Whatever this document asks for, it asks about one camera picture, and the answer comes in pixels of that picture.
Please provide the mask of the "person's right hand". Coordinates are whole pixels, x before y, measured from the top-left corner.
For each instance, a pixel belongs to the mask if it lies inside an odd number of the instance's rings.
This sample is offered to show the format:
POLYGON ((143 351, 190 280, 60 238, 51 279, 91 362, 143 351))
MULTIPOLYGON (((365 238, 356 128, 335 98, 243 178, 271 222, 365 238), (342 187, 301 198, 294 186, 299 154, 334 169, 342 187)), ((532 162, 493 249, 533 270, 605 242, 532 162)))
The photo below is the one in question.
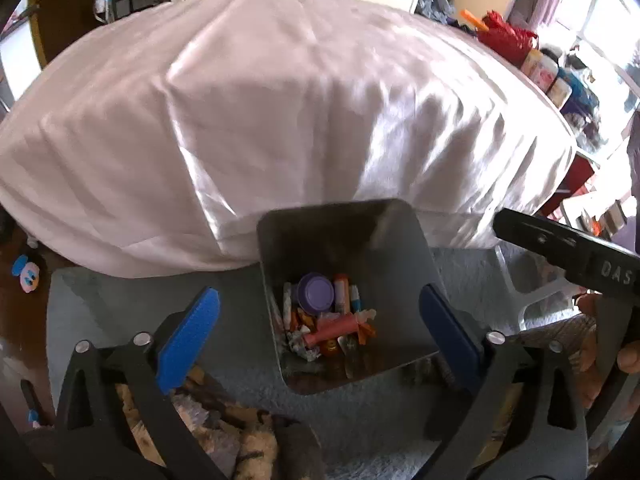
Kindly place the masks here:
MULTIPOLYGON (((589 316, 596 316, 597 294, 583 294, 576 300, 580 312, 589 316)), ((594 330, 585 336, 579 353, 579 373, 577 377, 577 389, 585 408, 591 408, 594 400, 603 386, 597 364, 598 343, 594 330)), ((639 373, 639 343, 634 341, 620 350, 617 355, 617 365, 626 374, 639 373)))

